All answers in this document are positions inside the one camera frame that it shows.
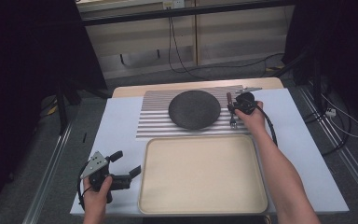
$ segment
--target table surface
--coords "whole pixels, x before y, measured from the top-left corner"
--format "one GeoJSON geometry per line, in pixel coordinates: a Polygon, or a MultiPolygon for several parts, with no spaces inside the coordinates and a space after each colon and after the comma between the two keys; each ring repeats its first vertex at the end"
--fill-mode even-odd
{"type": "MultiPolygon", "coordinates": [[[[273,120],[275,132],[282,153],[292,162],[299,172],[310,202],[317,214],[331,214],[349,211],[337,184],[329,173],[307,126],[296,109],[288,90],[283,88],[277,78],[251,78],[206,82],[174,83],[148,86],[117,88],[106,105],[99,131],[90,155],[99,150],[103,155],[122,150],[124,157],[112,163],[110,172],[125,174],[132,168],[143,164],[147,141],[136,141],[138,119],[146,91],[184,90],[218,86],[261,87],[255,91],[255,98],[265,102],[265,111],[273,120]]],[[[106,206],[108,216],[145,217],[138,208],[141,179],[135,177],[131,188],[112,191],[114,201],[106,206]]],[[[268,208],[265,214],[276,213],[268,195],[268,208]]],[[[84,211],[75,197],[72,215],[82,216],[84,211]]]]}

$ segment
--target black round plate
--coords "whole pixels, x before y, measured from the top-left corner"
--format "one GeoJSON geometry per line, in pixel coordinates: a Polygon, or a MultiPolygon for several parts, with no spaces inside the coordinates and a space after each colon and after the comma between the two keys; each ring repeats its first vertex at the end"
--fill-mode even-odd
{"type": "Polygon", "coordinates": [[[168,112],[173,123],[179,127],[199,130],[219,118],[220,104],[206,91],[185,91],[172,99],[168,112]]]}

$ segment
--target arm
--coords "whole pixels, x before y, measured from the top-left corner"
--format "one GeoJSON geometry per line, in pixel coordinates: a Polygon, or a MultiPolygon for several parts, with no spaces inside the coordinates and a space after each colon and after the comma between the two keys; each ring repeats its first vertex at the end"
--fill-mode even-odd
{"type": "Polygon", "coordinates": [[[235,110],[258,145],[268,190],[277,209],[279,223],[320,223],[307,198],[301,178],[293,164],[272,142],[259,110],[245,115],[235,110]]]}
{"type": "MultiPolygon", "coordinates": [[[[108,176],[104,181],[99,192],[87,190],[84,193],[84,224],[99,224],[103,223],[106,208],[106,194],[110,190],[112,184],[112,177],[108,176]]],[[[89,178],[83,180],[84,189],[91,187],[89,178]]]]}

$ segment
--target electrical outlet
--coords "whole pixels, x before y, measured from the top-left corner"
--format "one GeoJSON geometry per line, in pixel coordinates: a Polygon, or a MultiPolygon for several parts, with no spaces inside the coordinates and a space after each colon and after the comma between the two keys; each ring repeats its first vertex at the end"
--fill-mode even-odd
{"type": "Polygon", "coordinates": [[[174,8],[173,1],[163,1],[162,2],[162,9],[170,9],[174,8]]]}
{"type": "Polygon", "coordinates": [[[185,7],[185,0],[173,0],[173,8],[185,7]]]}

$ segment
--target forearm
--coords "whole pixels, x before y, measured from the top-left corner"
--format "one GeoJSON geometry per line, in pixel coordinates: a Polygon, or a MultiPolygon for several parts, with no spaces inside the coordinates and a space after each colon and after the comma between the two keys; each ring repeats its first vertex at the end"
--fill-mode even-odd
{"type": "Polygon", "coordinates": [[[101,223],[103,222],[97,217],[84,216],[83,224],[101,224],[101,223]]]}
{"type": "Polygon", "coordinates": [[[318,223],[296,168],[272,142],[265,129],[253,130],[253,136],[280,223],[299,221],[295,220],[298,217],[302,218],[302,223],[318,223]]]}

